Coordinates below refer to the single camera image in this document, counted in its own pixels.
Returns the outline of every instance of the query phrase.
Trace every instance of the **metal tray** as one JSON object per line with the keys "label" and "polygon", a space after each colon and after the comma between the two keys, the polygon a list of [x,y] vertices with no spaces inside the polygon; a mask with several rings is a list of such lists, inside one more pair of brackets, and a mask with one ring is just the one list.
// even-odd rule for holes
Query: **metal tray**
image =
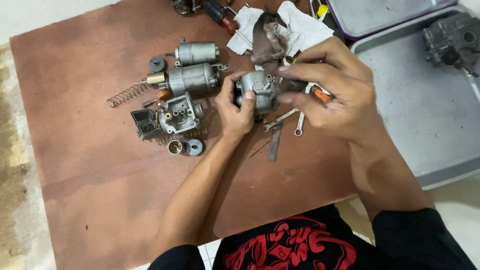
{"label": "metal tray", "polygon": [[423,187],[480,169],[480,79],[425,60],[422,29],[458,12],[431,13],[351,48],[373,70],[378,110]]}
{"label": "metal tray", "polygon": [[456,5],[457,0],[327,0],[327,3],[344,36],[358,40]]}

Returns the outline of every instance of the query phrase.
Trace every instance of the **finger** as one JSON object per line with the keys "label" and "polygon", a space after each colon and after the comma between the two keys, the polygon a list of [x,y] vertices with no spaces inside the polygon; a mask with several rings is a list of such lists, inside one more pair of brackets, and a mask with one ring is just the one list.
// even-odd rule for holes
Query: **finger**
{"label": "finger", "polygon": [[280,102],[298,108],[308,117],[310,123],[316,124],[317,127],[320,120],[324,119],[327,114],[327,108],[309,95],[302,93],[284,93],[280,95]]}
{"label": "finger", "polygon": [[337,98],[351,96],[355,79],[329,64],[292,64],[280,67],[278,75],[305,82],[318,83]]}
{"label": "finger", "polygon": [[249,90],[243,95],[241,102],[240,116],[245,118],[250,118],[253,116],[253,111],[255,110],[257,96],[255,92]]}
{"label": "finger", "polygon": [[337,37],[330,37],[305,50],[295,59],[295,63],[317,63],[320,60],[357,79],[373,80],[370,68]]}
{"label": "finger", "polygon": [[231,94],[235,83],[240,80],[240,78],[247,73],[247,71],[235,72],[233,74],[225,77],[222,85],[222,90],[217,95],[220,102],[231,103],[233,101],[233,95]]}

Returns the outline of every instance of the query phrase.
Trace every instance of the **white tissue paper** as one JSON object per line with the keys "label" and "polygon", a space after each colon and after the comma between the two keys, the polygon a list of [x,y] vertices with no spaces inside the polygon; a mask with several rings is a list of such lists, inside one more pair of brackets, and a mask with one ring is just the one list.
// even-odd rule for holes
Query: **white tissue paper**
{"label": "white tissue paper", "polygon": [[[263,12],[261,9],[243,7],[234,18],[239,22],[240,33],[250,41],[253,40],[253,26]],[[333,36],[332,29],[299,11],[290,1],[283,2],[277,12],[288,27],[278,26],[278,32],[287,40],[288,56],[294,56],[299,50],[304,51]],[[238,34],[230,39],[227,47],[240,55],[252,49]]]}

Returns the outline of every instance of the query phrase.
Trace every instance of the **brown table surface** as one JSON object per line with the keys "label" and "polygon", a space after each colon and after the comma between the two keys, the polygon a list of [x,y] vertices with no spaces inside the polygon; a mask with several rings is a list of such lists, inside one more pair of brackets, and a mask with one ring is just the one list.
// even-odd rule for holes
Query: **brown table surface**
{"label": "brown table surface", "polygon": [[[250,0],[252,7],[279,0]],[[236,1],[235,10],[243,6]],[[301,1],[299,9],[309,10]],[[147,263],[170,197],[201,157],[172,156],[141,141],[130,116],[155,96],[110,108],[106,100],[149,73],[148,61],[173,51],[179,37],[214,41],[230,70],[253,70],[226,48],[230,36],[206,14],[176,14],[167,0],[124,0],[11,39],[42,186],[57,268],[131,269]],[[170,67],[174,59],[168,58]],[[213,98],[200,100],[211,146],[220,132]],[[291,108],[269,115],[273,120]],[[283,127],[276,162],[256,125],[234,153],[203,224],[202,242],[314,209],[355,192],[348,146],[298,116]]]}

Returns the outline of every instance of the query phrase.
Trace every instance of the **man's left hand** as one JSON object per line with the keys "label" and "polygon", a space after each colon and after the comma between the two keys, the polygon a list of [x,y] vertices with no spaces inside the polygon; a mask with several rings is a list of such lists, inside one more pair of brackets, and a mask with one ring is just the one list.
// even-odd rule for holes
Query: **man's left hand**
{"label": "man's left hand", "polygon": [[253,127],[253,111],[255,110],[256,95],[253,91],[245,92],[241,109],[233,104],[233,88],[245,72],[235,72],[223,82],[222,91],[215,98],[218,113],[222,120],[222,135],[241,139]]}

